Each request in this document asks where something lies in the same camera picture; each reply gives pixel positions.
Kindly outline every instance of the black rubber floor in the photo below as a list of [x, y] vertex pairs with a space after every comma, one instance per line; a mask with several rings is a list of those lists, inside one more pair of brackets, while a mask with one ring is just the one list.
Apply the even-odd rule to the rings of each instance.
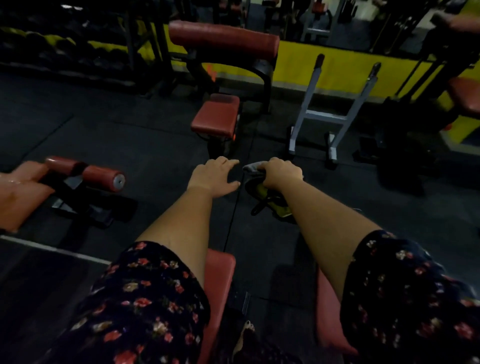
[[[131, 221], [115, 221], [100, 230], [56, 215], [47, 201], [15, 237], [115, 259], [181, 195], [193, 168], [207, 159], [205, 142], [190, 131], [201, 105], [191, 99], [191, 91], [179, 86], [168, 98], [147, 100], [0, 74], [0, 164], [42, 161], [54, 154], [121, 169], [127, 176], [121, 194], [138, 203]], [[283, 154], [282, 139], [299, 111], [301, 94], [274, 94], [271, 115], [258, 114], [257, 104], [245, 104], [232, 155], [242, 165]], [[350, 104], [325, 97], [313, 103], [337, 111]], [[359, 120], [376, 111], [365, 105]], [[322, 144], [325, 131], [327, 127], [305, 122], [300, 140]], [[464, 164], [463, 156], [449, 154], [446, 164], [454, 173], [420, 179], [424, 194], [414, 196], [382, 187], [374, 167], [353, 162], [358, 136], [356, 128], [346, 135], [336, 171], [324, 168], [318, 147], [299, 146], [294, 163], [308, 182], [386, 229], [417, 240], [452, 275], [480, 288], [480, 184], [477, 173], [464, 178], [466, 171], [478, 170], [478, 161]], [[242, 179], [240, 167], [231, 178]], [[244, 189], [216, 200], [210, 247], [235, 255], [234, 282], [252, 294], [248, 318], [260, 335], [304, 363], [337, 363], [338, 355], [315, 341], [315, 263], [298, 227], [275, 220], [267, 210], [252, 217], [254, 205]], [[0, 253], [0, 323], [5, 328], [0, 352], [9, 363], [30, 363], [48, 348], [104, 267], [3, 240]], [[233, 331], [228, 335], [235, 341]]]

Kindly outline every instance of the dumbbell rack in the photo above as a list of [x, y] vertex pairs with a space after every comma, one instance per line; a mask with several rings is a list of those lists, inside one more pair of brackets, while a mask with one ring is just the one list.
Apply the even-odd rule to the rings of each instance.
[[[91, 1], [91, 0], [65, 0], [65, 1], [50, 1], [44, 6], [40, 5], [28, 5], [22, 4], [22, 7], [15, 4], [2, 4], [0, 5], [0, 26], [9, 27], [13, 33], [25, 34], [26, 32], [36, 32], [42, 36], [56, 35], [65, 39], [73, 41], [78, 49], [84, 49], [83, 46], [91, 45], [89, 41], [105, 42], [105, 37], [101, 34], [101, 29], [98, 37], [95, 34], [82, 34], [82, 26], [85, 27], [88, 24], [87, 20], [83, 24], [77, 25], [77, 30], [72, 30], [72, 27], [68, 27], [69, 24], [60, 24], [58, 22], [46, 22], [40, 27], [34, 27], [29, 29], [31, 22], [25, 22], [25, 24], [2, 24], [2, 20], [7, 17], [2, 15], [8, 15], [9, 11], [16, 11], [16, 14], [20, 14], [22, 17], [27, 18], [27, 14], [32, 16], [36, 12], [47, 13], [54, 11], [55, 16], [57, 13], [61, 13], [65, 10], [65, 7], [82, 11], [83, 14], [91, 14], [95, 16], [108, 15], [110, 17], [118, 17], [123, 21], [123, 32], [118, 32], [116, 37], [112, 40], [107, 40], [108, 43], [115, 43], [121, 46], [127, 46], [128, 51], [128, 75], [126, 77], [115, 78], [110, 75], [101, 75], [101, 69], [98, 69], [98, 73], [86, 73], [79, 72], [77, 70], [68, 69], [50, 69], [48, 67], [42, 67], [35, 64], [29, 64], [28, 62], [15, 62], [15, 61], [1, 61], [0, 52], [0, 66], [5, 69], [17, 69], [20, 72], [29, 72], [36, 74], [48, 74], [49, 76], [76, 79], [78, 81], [87, 80], [88, 82], [100, 82], [101, 84], [111, 84], [115, 86], [128, 87], [134, 92], [149, 96], [150, 90], [159, 81], [173, 78], [173, 69], [171, 65], [170, 56], [168, 53], [168, 46], [165, 36], [163, 23], [160, 21], [158, 9], [156, 8], [153, 0], [125, 0], [125, 1]], [[143, 21], [146, 32], [142, 35], [137, 34], [136, 25], [137, 20]], [[142, 59], [138, 50], [149, 41], [155, 56], [155, 60], [151, 64], [146, 64]]]

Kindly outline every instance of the gym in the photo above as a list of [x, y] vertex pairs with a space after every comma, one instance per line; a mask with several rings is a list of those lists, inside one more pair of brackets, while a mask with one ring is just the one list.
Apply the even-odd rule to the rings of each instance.
[[249, 190], [242, 167], [272, 157], [478, 291], [480, 3], [420, 2], [0, 5], [5, 362], [40, 358], [218, 156], [241, 186], [213, 202], [202, 363], [246, 320], [304, 363], [355, 354], [288, 207]]

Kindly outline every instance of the red foam roller pad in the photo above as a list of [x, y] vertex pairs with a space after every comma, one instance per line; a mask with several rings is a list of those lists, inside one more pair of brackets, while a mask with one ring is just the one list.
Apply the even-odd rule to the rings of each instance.
[[74, 170], [81, 165], [81, 162], [63, 157], [50, 156], [45, 158], [45, 164], [50, 170], [71, 176]]
[[229, 25], [192, 23], [182, 20], [170, 22], [168, 34], [173, 44], [185, 48], [223, 49], [266, 61], [272, 61], [276, 57], [280, 44], [280, 38], [272, 34]]
[[121, 191], [125, 185], [124, 174], [110, 168], [88, 166], [82, 177], [88, 185], [110, 192]]

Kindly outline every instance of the metal frame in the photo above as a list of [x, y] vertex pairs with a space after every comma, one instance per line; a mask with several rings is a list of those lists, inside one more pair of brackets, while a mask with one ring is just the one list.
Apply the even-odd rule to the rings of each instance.
[[336, 160], [337, 160], [336, 148], [338, 147], [338, 144], [341, 142], [342, 138], [344, 137], [345, 133], [349, 129], [352, 122], [357, 117], [357, 114], [360, 108], [362, 107], [363, 103], [366, 101], [373, 87], [377, 83], [377, 80], [378, 80], [377, 73], [380, 70], [382, 64], [376, 63], [373, 66], [372, 71], [370, 72], [370, 75], [367, 78], [367, 82], [365, 83], [365, 86], [363, 87], [362, 91], [359, 93], [359, 95], [353, 102], [353, 105], [351, 106], [347, 115], [344, 116], [344, 115], [337, 115], [337, 114], [331, 114], [327, 112], [314, 111], [314, 110], [308, 109], [310, 101], [312, 100], [313, 94], [315, 92], [318, 79], [320, 77], [320, 74], [322, 73], [322, 64], [323, 64], [324, 58], [325, 56], [323, 54], [320, 54], [317, 57], [317, 61], [313, 69], [312, 77], [308, 84], [307, 91], [305, 93], [305, 97], [301, 105], [300, 113], [298, 115], [295, 125], [293, 126], [293, 129], [290, 131], [291, 134], [290, 134], [290, 139], [288, 141], [288, 153], [290, 153], [291, 155], [295, 155], [295, 145], [296, 145], [297, 137], [304, 119], [314, 119], [314, 120], [319, 120], [324, 122], [331, 122], [331, 123], [342, 125], [342, 128], [340, 129], [338, 134], [335, 135], [333, 133], [329, 133], [327, 138], [327, 160], [332, 161], [333, 163], [336, 163]]
[[308, 10], [306, 11], [307, 15], [305, 18], [305, 23], [303, 24], [303, 32], [301, 34], [300, 41], [304, 42], [305, 41], [305, 36], [307, 34], [313, 34], [315, 36], [325, 36], [327, 37], [327, 46], [331, 45], [331, 35], [335, 32], [336, 26], [338, 25], [338, 18], [340, 17], [340, 14], [342, 13], [342, 9], [345, 5], [345, 3], [348, 0], [341, 0], [341, 2], [338, 4], [338, 7], [336, 9], [335, 15], [332, 20], [332, 25], [330, 26], [330, 30], [326, 29], [315, 29], [313, 28], [313, 20], [314, 20], [314, 15], [312, 13], [313, 9], [313, 4], [315, 3], [316, 0], [311, 0], [310, 1], [310, 6], [308, 7]]

